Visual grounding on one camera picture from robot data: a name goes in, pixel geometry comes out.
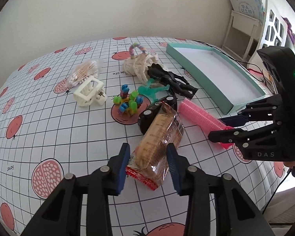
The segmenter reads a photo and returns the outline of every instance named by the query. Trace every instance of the red circle print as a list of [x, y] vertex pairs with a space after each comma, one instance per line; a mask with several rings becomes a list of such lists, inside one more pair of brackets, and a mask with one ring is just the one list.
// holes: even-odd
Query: red circle print
[[32, 66], [28, 71], [27, 71], [27, 75], [30, 74], [31, 72], [33, 72], [37, 67], [39, 67], [39, 64], [36, 64], [34, 66]]
[[2, 216], [2, 219], [4, 221], [4, 223], [6, 224], [6, 226], [10, 229], [10, 230], [14, 230], [14, 217], [12, 215], [11, 209], [8, 206], [8, 204], [6, 203], [2, 203], [0, 206], [0, 213]]
[[167, 47], [167, 42], [161, 42], [159, 45], [166, 48]]
[[85, 54], [85, 53], [87, 53], [87, 52], [90, 52], [92, 49], [93, 49], [93, 48], [91, 48], [91, 47], [84, 48], [84, 49], [82, 49], [82, 50], [77, 51], [77, 52], [74, 53], [74, 54], [75, 54], [75, 55], [82, 55], [82, 54]]
[[66, 48], [68, 48], [68, 47], [65, 47], [65, 48], [63, 48], [63, 49], [60, 49], [60, 50], [55, 51], [55, 54], [57, 54], [57, 53], [59, 53], [59, 52], [63, 52]]
[[120, 41], [120, 40], [123, 40], [126, 38], [128, 38], [128, 37], [115, 37], [115, 38], [113, 38], [113, 40]]
[[22, 124], [23, 117], [21, 115], [15, 117], [8, 125], [8, 128], [6, 129], [6, 138], [10, 139], [15, 137], [15, 134], [20, 129], [20, 126]]
[[150, 104], [150, 100], [141, 95], [143, 97], [143, 103], [142, 105], [138, 108], [138, 112], [131, 117], [128, 114], [120, 114], [118, 113], [118, 106], [113, 105], [111, 109], [111, 117], [118, 123], [123, 124], [123, 125], [132, 125], [138, 122], [138, 118], [140, 113], [142, 113]]
[[50, 71], [50, 67], [45, 68], [44, 70], [40, 71], [37, 75], [35, 75], [34, 80], [38, 80], [42, 77], [44, 77], [46, 74], [48, 74], [48, 72]]
[[68, 78], [66, 78], [66, 79], [62, 80], [61, 82], [59, 82], [59, 83], [55, 86], [55, 88], [54, 88], [53, 91], [54, 91], [56, 94], [60, 94], [60, 93], [64, 93], [64, 92], [66, 92], [67, 90], [73, 88], [73, 86], [69, 86], [69, 87], [66, 86], [67, 80], [68, 80]]
[[125, 51], [125, 52], [118, 52], [113, 54], [112, 59], [114, 60], [124, 60], [130, 57], [130, 53], [129, 51]]
[[6, 105], [4, 106], [2, 113], [5, 114], [9, 111], [10, 107], [13, 105], [15, 100], [15, 97], [12, 97], [9, 99], [8, 103], [6, 103]]
[[242, 152], [239, 150], [239, 148], [236, 145], [233, 145], [233, 151], [234, 151], [235, 156], [237, 157], [237, 159], [240, 162], [245, 163], [245, 164], [248, 164], [251, 162], [251, 160], [244, 159]]
[[275, 161], [274, 162], [274, 172], [276, 175], [281, 178], [284, 174], [284, 165], [282, 161]]
[[20, 66], [20, 67], [18, 68], [18, 71], [21, 70], [25, 65], [26, 65], [26, 64]]
[[8, 90], [8, 88], [9, 88], [9, 87], [5, 87], [5, 88], [3, 89], [3, 91], [2, 91], [1, 94], [0, 94], [0, 98], [4, 95], [4, 93], [6, 93], [6, 91]]
[[150, 231], [147, 236], [183, 236], [185, 226], [179, 223], [163, 224]]
[[55, 159], [42, 161], [32, 174], [32, 188], [40, 198], [47, 198], [64, 178], [64, 171]]

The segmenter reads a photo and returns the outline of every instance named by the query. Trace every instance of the packaged bread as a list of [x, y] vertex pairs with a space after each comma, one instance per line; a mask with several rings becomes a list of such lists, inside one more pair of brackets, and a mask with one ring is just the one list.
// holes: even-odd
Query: packaged bread
[[126, 168], [128, 175], [155, 190], [168, 172], [166, 146], [173, 143], [177, 148], [183, 136], [183, 124], [177, 114], [167, 104], [162, 107], [143, 139], [130, 157]]

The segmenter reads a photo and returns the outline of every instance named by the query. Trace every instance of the blue toy piece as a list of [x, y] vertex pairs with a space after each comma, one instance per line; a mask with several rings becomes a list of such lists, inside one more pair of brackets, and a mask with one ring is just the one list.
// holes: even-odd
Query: blue toy piece
[[128, 88], [128, 84], [123, 84], [120, 88], [120, 96], [122, 99], [127, 98], [129, 93], [129, 88]]
[[129, 106], [128, 106], [126, 103], [122, 103], [122, 104], [119, 106], [118, 111], [121, 112], [121, 113], [124, 113], [124, 112], [127, 110], [128, 107], [129, 107]]
[[169, 90], [169, 87], [170, 87], [169, 85], [167, 85], [165, 87], [150, 88], [150, 85], [154, 82], [155, 80], [151, 78], [150, 80], [148, 80], [146, 87], [140, 86], [138, 88], [139, 94], [144, 95], [148, 98], [151, 98], [153, 102], [158, 100], [155, 95], [157, 92], [163, 91], [163, 90]]
[[136, 103], [138, 104], [138, 108], [140, 108], [140, 106], [143, 103], [143, 97], [142, 96], [137, 96], [136, 97]]

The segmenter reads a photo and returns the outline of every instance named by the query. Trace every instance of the table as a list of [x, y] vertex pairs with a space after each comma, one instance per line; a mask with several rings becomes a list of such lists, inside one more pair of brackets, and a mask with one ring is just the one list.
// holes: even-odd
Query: table
[[[199, 88], [192, 102], [216, 117], [224, 116], [192, 76], [166, 53], [167, 43], [195, 43], [189, 40], [104, 39], [62, 48], [21, 66], [0, 89], [0, 221], [17, 235], [54, 188], [48, 180], [57, 185], [68, 172], [76, 176], [90, 174], [106, 165], [123, 142], [128, 142], [133, 151], [142, 139], [137, 124], [123, 125], [111, 116], [112, 97], [120, 93], [120, 86], [128, 84], [132, 91], [142, 85], [123, 68], [128, 48], [134, 42], [153, 49], [161, 63]], [[92, 57], [104, 61], [99, 80], [106, 85], [109, 97], [102, 107], [79, 107], [72, 95], [77, 87], [61, 86], [75, 65]], [[161, 98], [167, 93], [157, 95]], [[182, 120], [186, 131], [178, 153], [208, 174], [231, 174], [261, 209], [283, 178], [282, 162], [244, 160], [236, 147], [224, 150], [208, 141], [201, 128]], [[271, 122], [249, 122], [243, 128], [251, 130], [266, 123]], [[53, 175], [44, 178], [45, 185], [43, 179], [39, 180], [39, 172], [44, 170]], [[86, 234], [86, 198], [81, 235]], [[214, 196], [210, 199], [211, 232], [215, 235]], [[155, 191], [128, 177], [121, 195], [110, 196], [109, 204], [114, 236], [182, 235], [188, 198], [177, 195], [169, 173], [164, 185]]]

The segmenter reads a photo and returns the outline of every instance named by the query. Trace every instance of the white wall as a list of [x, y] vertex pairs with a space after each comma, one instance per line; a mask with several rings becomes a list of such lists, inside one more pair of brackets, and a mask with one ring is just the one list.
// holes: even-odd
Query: white wall
[[[291, 20], [285, 0], [277, 0]], [[0, 87], [21, 65], [57, 49], [116, 36], [166, 36], [221, 45], [229, 0], [9, 0], [0, 12]]]

